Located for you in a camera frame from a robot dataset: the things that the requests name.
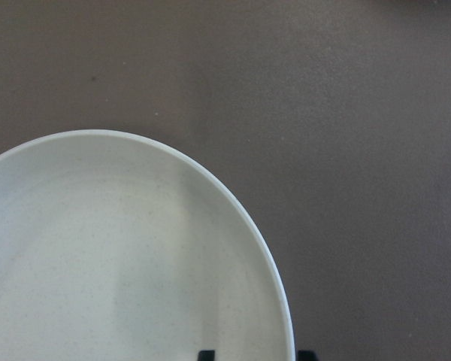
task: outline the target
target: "speckled plate surface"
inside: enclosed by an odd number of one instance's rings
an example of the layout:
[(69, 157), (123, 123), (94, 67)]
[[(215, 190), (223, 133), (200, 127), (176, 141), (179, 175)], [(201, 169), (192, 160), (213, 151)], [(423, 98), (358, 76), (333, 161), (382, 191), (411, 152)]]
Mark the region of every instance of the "speckled plate surface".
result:
[(294, 359), (258, 229), (198, 163), (82, 130), (0, 156), (0, 361)]

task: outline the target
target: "plate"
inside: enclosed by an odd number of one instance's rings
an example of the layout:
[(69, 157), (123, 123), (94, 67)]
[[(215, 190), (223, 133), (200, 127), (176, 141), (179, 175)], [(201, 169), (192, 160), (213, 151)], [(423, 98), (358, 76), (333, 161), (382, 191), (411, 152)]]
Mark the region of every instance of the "plate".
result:
[(124, 132), (0, 156), (0, 361), (294, 359), (274, 261), (197, 162)]

